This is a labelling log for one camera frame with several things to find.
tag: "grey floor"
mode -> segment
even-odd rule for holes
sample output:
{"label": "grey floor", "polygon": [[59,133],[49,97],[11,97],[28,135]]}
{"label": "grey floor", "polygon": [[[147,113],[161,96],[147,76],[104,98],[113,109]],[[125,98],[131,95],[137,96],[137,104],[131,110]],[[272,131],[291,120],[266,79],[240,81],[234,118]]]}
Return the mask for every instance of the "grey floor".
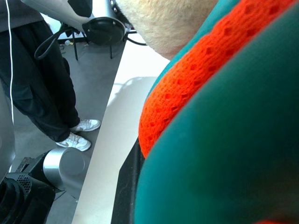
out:
{"label": "grey floor", "polygon": [[[73,46],[67,46],[62,50],[63,57],[70,64],[71,78],[77,97],[76,108],[81,118],[102,120],[123,49],[124,43],[113,46],[113,59],[110,59],[109,47],[94,44],[85,46],[85,43],[78,43],[78,61],[75,59]],[[35,158],[57,147],[26,116],[16,109],[14,114],[16,159],[13,163],[13,171],[24,157]],[[93,144],[92,148],[85,152],[89,156],[93,153],[98,132],[97,130],[80,133]],[[71,224],[76,206],[76,200],[67,193],[64,194],[54,202],[47,224]]]}

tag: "white table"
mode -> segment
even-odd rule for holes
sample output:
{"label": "white table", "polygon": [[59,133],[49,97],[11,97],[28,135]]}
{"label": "white table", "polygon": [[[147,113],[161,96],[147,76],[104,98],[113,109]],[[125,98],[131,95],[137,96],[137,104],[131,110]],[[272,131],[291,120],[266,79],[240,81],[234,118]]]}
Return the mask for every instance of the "white table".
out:
{"label": "white table", "polygon": [[[130,38],[143,42],[138,34]],[[72,224],[111,223],[119,170],[137,139],[148,92],[168,62],[127,41]]]}

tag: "white sneaker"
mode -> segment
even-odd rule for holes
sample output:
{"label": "white sneaker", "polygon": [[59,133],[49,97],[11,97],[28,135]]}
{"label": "white sneaker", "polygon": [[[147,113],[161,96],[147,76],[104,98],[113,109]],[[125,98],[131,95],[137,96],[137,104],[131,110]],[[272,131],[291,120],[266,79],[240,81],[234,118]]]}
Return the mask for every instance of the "white sneaker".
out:
{"label": "white sneaker", "polygon": [[70,130],[73,133],[77,132],[91,132],[95,129],[98,129],[101,126],[101,122],[99,120],[83,120],[80,119],[80,123],[72,127]]}
{"label": "white sneaker", "polygon": [[79,149],[80,151],[86,151],[90,148],[90,146],[92,145],[89,141],[87,141],[85,138],[75,135],[72,132],[70,133],[69,137],[61,142],[56,142],[57,145],[61,146],[61,147],[72,147],[72,148],[76,148]]}

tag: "black pants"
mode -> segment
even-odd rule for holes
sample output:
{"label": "black pants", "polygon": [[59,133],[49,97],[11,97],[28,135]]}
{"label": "black pants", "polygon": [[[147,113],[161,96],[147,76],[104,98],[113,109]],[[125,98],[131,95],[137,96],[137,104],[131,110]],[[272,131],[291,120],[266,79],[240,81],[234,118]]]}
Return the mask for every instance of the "black pants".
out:
{"label": "black pants", "polygon": [[[45,21],[12,29],[13,101],[20,112],[52,140],[65,140],[70,127],[79,123],[70,68],[55,45],[41,61],[34,59],[37,47],[52,32]],[[9,97],[9,33],[0,33],[0,79]]]}

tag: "orange knit fabric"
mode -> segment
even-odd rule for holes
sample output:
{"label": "orange knit fabric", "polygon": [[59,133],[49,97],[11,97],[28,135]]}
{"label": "orange knit fabric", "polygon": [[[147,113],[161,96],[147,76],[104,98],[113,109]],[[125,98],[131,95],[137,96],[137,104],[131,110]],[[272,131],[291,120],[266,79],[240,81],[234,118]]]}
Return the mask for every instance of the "orange knit fabric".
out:
{"label": "orange knit fabric", "polygon": [[144,157],[195,92],[294,2],[241,0],[165,74],[147,98],[140,118],[139,142]]}

